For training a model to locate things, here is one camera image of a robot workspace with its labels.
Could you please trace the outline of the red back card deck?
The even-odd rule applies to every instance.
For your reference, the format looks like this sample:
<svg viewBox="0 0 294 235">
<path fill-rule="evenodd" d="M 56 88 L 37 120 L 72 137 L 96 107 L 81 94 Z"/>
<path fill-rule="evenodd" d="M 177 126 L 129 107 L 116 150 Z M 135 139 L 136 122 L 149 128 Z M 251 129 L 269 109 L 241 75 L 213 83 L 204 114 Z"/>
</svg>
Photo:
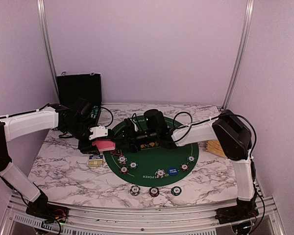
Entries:
<svg viewBox="0 0 294 235">
<path fill-rule="evenodd" d="M 100 152 L 112 151 L 116 149 L 115 143 L 110 140 L 96 139 L 94 142 L 92 142 L 92 146 L 96 146 Z"/>
</svg>

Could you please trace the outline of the blue small blind button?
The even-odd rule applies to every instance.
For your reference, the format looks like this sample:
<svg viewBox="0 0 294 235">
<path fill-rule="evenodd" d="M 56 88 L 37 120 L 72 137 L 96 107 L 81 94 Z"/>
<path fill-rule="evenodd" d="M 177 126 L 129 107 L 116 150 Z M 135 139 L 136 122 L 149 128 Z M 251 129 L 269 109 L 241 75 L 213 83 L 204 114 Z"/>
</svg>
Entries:
<svg viewBox="0 0 294 235">
<path fill-rule="evenodd" d="M 177 176 L 178 173 L 179 173 L 179 170 L 178 170 L 178 168 L 176 168 L 176 167 L 169 167 L 169 168 L 167 169 L 167 173 L 168 173 L 170 176 Z"/>
</svg>

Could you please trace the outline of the blue white chip stack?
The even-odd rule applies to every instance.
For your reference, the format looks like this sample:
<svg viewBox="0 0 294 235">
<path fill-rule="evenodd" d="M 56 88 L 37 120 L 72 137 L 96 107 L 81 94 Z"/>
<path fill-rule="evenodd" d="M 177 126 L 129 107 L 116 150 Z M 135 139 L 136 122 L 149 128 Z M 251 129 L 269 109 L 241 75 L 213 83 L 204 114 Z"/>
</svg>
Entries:
<svg viewBox="0 0 294 235">
<path fill-rule="evenodd" d="M 137 196 L 137 195 L 139 195 L 140 194 L 140 191 L 141 191 L 141 189 L 140 189 L 140 187 L 139 186 L 137 186 L 137 185 L 133 185 L 131 188 L 130 188 L 130 194 L 132 195 L 132 196 Z"/>
</svg>

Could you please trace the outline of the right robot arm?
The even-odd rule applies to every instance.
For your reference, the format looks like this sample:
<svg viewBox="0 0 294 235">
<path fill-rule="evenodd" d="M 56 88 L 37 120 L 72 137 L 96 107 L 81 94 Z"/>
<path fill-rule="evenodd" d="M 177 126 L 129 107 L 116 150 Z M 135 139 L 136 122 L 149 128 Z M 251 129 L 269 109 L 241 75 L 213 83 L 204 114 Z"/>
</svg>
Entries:
<svg viewBox="0 0 294 235">
<path fill-rule="evenodd" d="M 117 148 L 136 153 L 141 145 L 157 142 L 166 149 L 175 149 L 196 142 L 219 145 L 219 150 L 234 167 L 237 181 L 237 197 L 241 201 L 233 208 L 237 219 L 244 219 L 252 211 L 249 201 L 255 195 L 255 172 L 252 151 L 257 136 L 252 124 L 243 116 L 230 110 L 223 110 L 216 117 L 200 122 L 176 126 L 175 121 L 168 125 L 163 113 L 157 109 L 144 112 L 146 128 L 140 129 L 139 121 L 124 119 L 123 127 L 116 131 L 113 141 Z"/>
</svg>

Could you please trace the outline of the teal chip stack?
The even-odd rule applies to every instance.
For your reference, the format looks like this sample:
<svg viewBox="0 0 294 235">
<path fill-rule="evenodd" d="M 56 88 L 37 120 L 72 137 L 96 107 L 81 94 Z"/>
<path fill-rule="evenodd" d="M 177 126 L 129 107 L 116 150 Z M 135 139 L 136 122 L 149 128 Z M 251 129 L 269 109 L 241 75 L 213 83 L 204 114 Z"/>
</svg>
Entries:
<svg viewBox="0 0 294 235">
<path fill-rule="evenodd" d="M 182 189 L 179 186 L 174 186 L 171 188 L 171 194 L 173 196 L 179 196 L 181 194 L 181 192 L 182 192 Z"/>
</svg>

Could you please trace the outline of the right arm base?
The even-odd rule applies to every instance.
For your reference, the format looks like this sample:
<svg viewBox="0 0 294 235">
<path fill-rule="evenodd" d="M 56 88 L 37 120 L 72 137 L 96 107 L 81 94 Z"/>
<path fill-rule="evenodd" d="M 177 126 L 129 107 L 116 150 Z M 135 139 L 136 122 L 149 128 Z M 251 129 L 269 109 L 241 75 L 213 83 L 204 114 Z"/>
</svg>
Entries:
<svg viewBox="0 0 294 235">
<path fill-rule="evenodd" d="M 215 219 L 220 224 L 226 224 L 258 216 L 259 212 L 255 202 L 256 197 L 257 194 L 254 193 L 250 201 L 243 201 L 237 198 L 236 205 L 217 209 Z"/>
</svg>

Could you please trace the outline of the brown chip stack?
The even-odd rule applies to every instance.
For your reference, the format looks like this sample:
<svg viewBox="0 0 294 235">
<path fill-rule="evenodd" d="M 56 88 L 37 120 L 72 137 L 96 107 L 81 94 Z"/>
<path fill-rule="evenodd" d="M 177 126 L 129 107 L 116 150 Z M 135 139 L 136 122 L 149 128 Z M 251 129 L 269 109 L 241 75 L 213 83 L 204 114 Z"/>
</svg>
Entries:
<svg viewBox="0 0 294 235">
<path fill-rule="evenodd" d="M 152 197 L 156 197 L 156 196 L 158 196 L 158 195 L 159 195 L 159 188 L 157 188 L 157 187 L 151 187 L 151 188 L 149 189 L 149 194 L 150 194 L 150 196 L 152 196 Z"/>
</svg>

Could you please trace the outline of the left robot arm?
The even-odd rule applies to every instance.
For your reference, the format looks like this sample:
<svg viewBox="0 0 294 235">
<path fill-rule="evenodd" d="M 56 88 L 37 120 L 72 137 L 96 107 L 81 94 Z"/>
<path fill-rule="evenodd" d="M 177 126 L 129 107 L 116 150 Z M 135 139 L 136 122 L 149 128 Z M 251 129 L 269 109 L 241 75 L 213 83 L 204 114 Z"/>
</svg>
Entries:
<svg viewBox="0 0 294 235">
<path fill-rule="evenodd" d="M 93 140 L 91 128 L 98 123 L 93 109 L 89 103 L 70 108 L 61 104 L 47 104 L 40 109 L 0 116 L 0 177 L 29 202 L 34 202 L 32 208 L 42 218 L 52 214 L 52 207 L 40 199 L 42 193 L 38 187 L 13 163 L 7 144 L 20 137 L 54 128 L 69 133 L 79 141 Z"/>
</svg>

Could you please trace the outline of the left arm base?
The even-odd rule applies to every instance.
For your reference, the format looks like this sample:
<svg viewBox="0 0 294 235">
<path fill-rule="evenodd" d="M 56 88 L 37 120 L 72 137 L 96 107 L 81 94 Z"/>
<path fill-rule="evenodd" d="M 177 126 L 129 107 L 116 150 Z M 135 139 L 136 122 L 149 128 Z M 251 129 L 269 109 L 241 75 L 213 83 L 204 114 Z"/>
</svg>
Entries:
<svg viewBox="0 0 294 235">
<path fill-rule="evenodd" d="M 67 219 L 68 208 L 49 203 L 49 199 L 44 192 L 40 191 L 39 197 L 34 202 L 28 202 L 26 213 L 47 221 L 56 220 L 65 222 Z"/>
</svg>

